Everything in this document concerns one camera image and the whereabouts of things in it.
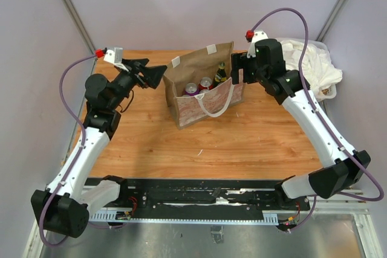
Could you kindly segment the pink patterned canvas bag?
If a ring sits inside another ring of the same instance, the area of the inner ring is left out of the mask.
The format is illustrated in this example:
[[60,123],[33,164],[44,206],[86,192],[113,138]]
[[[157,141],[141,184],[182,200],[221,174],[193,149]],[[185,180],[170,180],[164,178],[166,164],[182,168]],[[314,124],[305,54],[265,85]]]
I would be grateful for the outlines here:
[[[178,129],[184,129],[207,117],[217,118],[232,106],[244,101],[245,84],[232,84],[231,54],[233,42],[209,45],[206,48],[177,56],[167,65],[163,76],[168,109]],[[189,95],[188,84],[199,85],[208,77],[212,79],[218,65],[225,64],[226,81],[212,89]]]

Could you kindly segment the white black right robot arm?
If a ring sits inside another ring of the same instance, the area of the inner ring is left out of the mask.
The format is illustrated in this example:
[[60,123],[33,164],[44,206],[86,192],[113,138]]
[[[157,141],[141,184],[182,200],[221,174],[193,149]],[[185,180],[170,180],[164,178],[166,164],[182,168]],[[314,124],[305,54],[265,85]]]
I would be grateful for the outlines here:
[[267,94],[297,121],[319,157],[322,168],[303,176],[291,176],[275,186],[274,202],[289,209],[302,196],[328,199],[354,185],[362,177],[360,167],[371,158],[356,150],[333,126],[311,91],[304,90],[297,70],[287,70],[282,45],[276,39],[263,39],[251,45],[253,54],[231,55],[233,84],[259,83]]

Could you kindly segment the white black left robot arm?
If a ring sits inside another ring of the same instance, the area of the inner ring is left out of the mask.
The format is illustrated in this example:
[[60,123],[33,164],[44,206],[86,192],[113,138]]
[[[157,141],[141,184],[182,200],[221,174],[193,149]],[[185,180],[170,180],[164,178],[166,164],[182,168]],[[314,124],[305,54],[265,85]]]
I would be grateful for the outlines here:
[[109,81],[103,74],[92,74],[85,82],[86,116],[77,120],[80,137],[57,176],[45,190],[36,190],[31,205],[39,226],[39,234],[48,245],[45,231],[79,237],[89,218],[109,203],[116,207],[132,204],[125,178],[108,175],[98,185],[84,193],[83,187],[94,163],[112,140],[122,113],[121,102],[135,86],[155,89],[160,84],[166,65],[147,66],[148,59],[124,59],[118,75]]

